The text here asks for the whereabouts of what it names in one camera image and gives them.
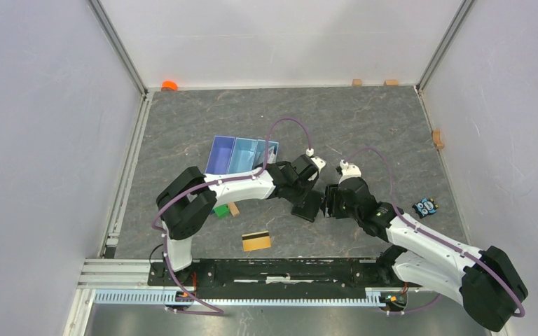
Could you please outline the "black card holder wallet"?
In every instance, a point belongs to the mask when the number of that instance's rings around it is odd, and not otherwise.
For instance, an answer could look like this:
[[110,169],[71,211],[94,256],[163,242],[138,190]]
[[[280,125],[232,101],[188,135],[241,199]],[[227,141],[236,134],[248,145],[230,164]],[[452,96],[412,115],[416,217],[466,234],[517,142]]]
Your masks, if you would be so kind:
[[297,205],[292,208],[291,215],[310,223],[314,223],[323,201],[324,193],[318,190],[311,190],[301,205]]

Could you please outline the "gold credit card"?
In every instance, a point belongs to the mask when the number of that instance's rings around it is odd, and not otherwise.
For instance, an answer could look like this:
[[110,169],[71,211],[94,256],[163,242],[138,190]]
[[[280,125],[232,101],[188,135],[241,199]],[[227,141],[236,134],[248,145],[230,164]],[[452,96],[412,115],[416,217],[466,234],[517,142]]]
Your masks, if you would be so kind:
[[244,252],[268,249],[272,246],[269,232],[253,232],[242,235],[242,248]]

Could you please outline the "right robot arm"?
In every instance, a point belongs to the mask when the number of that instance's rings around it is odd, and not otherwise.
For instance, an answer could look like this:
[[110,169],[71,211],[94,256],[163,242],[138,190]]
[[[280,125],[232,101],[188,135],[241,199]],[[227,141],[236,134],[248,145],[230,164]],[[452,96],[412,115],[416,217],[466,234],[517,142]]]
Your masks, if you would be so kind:
[[461,305],[480,326],[499,332],[525,315],[528,290],[505,251],[463,244],[437,232],[388,202],[379,202],[360,177],[325,188],[324,213],[350,218],[369,236],[389,243],[379,257],[377,278],[431,289]]

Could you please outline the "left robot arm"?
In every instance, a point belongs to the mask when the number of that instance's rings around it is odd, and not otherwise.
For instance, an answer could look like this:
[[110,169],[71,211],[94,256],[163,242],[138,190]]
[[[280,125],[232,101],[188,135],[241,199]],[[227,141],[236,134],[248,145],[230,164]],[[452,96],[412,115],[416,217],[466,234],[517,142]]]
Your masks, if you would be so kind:
[[192,276],[192,237],[202,228],[210,211],[243,200],[285,199],[301,205],[318,181],[326,162],[300,155],[293,162],[261,165],[236,174],[203,174],[198,167],[185,169],[156,198],[159,219],[155,229],[165,235],[165,276],[175,285]]

